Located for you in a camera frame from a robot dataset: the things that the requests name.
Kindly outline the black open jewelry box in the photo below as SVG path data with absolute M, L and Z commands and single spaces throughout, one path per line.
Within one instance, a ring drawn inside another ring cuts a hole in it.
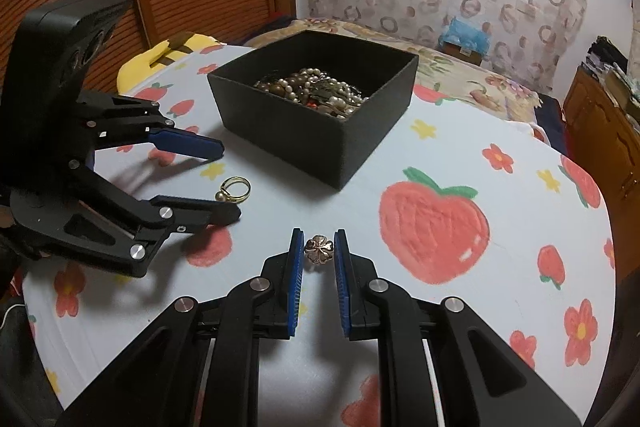
M 224 127 L 341 190 L 409 106 L 419 59 L 305 30 L 207 76 Z

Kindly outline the yellow plush toy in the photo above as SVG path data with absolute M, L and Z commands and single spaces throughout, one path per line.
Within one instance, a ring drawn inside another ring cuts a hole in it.
M 195 53 L 213 52 L 224 47 L 224 43 L 211 36 L 193 31 L 180 31 L 133 58 L 119 69 L 116 79 L 117 92 L 126 94 L 146 78 L 168 67 L 183 57 Z

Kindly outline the strawberry print tablecloth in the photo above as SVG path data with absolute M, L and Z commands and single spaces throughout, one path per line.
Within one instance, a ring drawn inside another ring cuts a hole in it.
M 516 124 L 420 89 L 355 176 L 334 191 L 221 124 L 208 74 L 237 46 L 188 56 L 137 96 L 184 129 L 224 141 L 202 164 L 149 145 L 102 150 L 96 171 L 137 198 L 212 198 L 246 179 L 241 219 L 174 235 L 141 279 L 63 259 L 24 280 L 30 326 L 55 396 L 73 401 L 169 303 L 206 301 L 256 275 L 294 229 L 344 230 L 350 249 L 416 298 L 457 296 L 586 418 L 613 329 L 615 269 L 608 210 L 573 161 Z

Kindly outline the long wooden cabinet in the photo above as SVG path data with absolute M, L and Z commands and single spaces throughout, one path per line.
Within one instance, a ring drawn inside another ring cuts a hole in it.
M 608 208 L 621 281 L 639 268 L 639 135 L 583 68 L 563 109 L 570 157 L 596 181 Z

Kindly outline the blue bag on box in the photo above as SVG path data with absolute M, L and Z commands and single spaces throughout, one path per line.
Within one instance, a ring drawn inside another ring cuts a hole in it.
M 482 64 L 489 47 L 490 37 L 485 31 L 455 17 L 438 38 L 439 51 L 475 66 Z

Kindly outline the folded clothes stack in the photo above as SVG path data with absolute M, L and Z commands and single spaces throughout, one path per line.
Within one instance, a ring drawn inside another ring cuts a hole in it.
M 603 80 L 608 72 L 627 77 L 628 58 L 605 36 L 597 36 L 590 44 L 582 68 L 593 78 Z

